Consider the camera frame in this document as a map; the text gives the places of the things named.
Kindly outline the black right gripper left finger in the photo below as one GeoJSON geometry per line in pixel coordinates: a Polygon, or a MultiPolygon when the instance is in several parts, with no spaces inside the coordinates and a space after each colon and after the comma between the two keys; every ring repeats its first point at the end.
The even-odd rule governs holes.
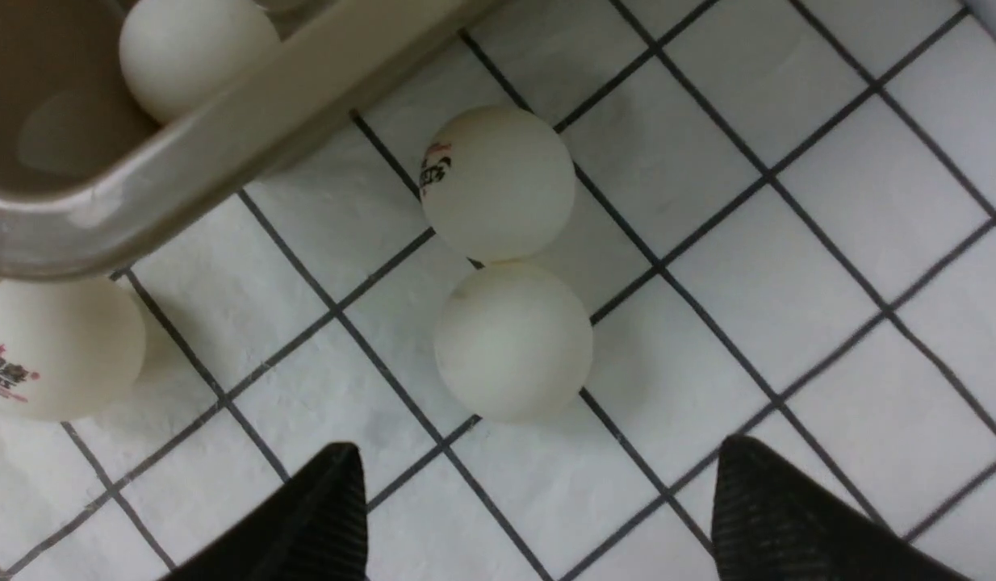
{"type": "Polygon", "coordinates": [[[333,442],[167,580],[364,580],[369,537],[358,446],[333,442]]]}

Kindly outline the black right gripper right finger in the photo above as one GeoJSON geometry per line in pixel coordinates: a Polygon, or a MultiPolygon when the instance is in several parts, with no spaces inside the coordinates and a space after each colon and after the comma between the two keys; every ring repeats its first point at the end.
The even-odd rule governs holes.
{"type": "Polygon", "coordinates": [[[718,452],[711,541],[722,580],[958,580],[770,446],[730,435],[718,452]]]}

